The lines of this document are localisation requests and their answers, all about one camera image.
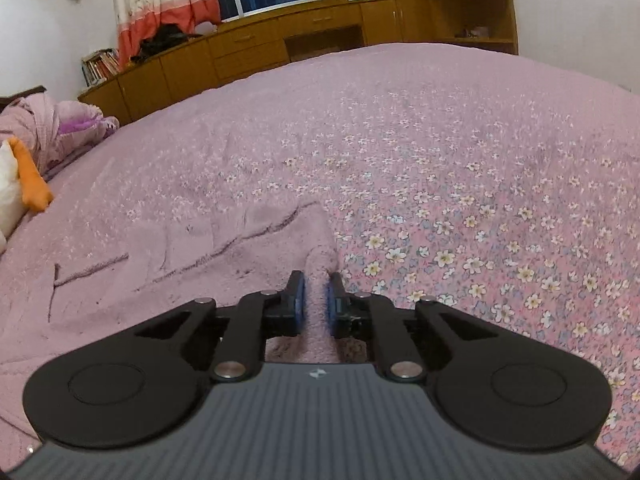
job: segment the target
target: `metal pin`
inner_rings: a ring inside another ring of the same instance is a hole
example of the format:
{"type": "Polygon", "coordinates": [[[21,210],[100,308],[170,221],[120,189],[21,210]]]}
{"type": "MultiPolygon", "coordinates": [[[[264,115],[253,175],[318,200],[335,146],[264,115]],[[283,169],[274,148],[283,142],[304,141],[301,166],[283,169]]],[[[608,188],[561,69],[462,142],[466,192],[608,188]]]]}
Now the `metal pin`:
{"type": "Polygon", "coordinates": [[[401,379],[413,379],[422,373],[422,367],[413,361],[400,361],[391,365],[391,373],[401,379]]]}
{"type": "Polygon", "coordinates": [[[235,379],[244,375],[246,367],[238,361],[224,361],[219,363],[213,371],[219,377],[235,379]]]}

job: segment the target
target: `wooden dresser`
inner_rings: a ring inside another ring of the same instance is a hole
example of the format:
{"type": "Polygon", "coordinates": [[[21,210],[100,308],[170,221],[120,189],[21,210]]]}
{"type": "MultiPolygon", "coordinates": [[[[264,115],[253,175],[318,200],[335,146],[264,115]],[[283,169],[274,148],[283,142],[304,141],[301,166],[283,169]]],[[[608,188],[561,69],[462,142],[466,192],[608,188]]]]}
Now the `wooden dresser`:
{"type": "Polygon", "coordinates": [[[78,98],[128,124],[200,92],[290,62],[380,43],[518,53],[513,0],[321,0],[222,23],[78,98]],[[459,37],[484,27],[484,38],[459,37]]]}

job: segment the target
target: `headboard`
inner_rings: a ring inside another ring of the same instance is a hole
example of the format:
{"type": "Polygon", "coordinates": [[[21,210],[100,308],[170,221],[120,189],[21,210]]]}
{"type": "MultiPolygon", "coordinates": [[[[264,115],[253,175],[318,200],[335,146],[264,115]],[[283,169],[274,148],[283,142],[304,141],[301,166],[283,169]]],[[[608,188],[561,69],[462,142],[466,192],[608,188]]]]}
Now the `headboard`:
{"type": "Polygon", "coordinates": [[[15,101],[18,97],[27,97],[32,94],[39,94],[41,92],[46,92],[47,89],[44,86],[36,86],[35,88],[31,88],[29,90],[25,90],[24,92],[20,92],[18,94],[10,95],[9,97],[0,97],[0,112],[4,110],[4,108],[15,101]]]}

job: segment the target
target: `pink bedspread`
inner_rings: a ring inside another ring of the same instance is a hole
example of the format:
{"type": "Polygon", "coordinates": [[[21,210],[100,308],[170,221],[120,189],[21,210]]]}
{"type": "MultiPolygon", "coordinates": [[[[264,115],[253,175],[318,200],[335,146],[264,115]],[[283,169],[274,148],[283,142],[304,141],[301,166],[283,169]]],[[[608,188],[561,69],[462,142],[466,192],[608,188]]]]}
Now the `pink bedspread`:
{"type": "Polygon", "coordinates": [[[326,205],[350,290],[407,308],[433,294],[600,367],[614,405],[598,446],[632,468],[639,124],[640,97],[615,86],[454,46],[261,73],[126,126],[55,177],[50,209],[0,258],[0,331],[42,266],[106,252],[138,222],[308,195],[326,205]]]}

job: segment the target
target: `wooden shelf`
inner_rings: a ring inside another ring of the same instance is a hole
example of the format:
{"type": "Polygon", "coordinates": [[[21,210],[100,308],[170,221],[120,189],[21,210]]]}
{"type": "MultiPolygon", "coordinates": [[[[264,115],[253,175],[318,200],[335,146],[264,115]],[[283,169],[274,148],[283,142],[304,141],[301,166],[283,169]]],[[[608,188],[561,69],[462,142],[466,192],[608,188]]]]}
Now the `wooden shelf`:
{"type": "Polygon", "coordinates": [[[439,38],[434,40],[435,43],[455,43],[455,44],[473,44],[473,43],[495,43],[495,44],[513,44],[515,41],[504,38],[439,38]]]}

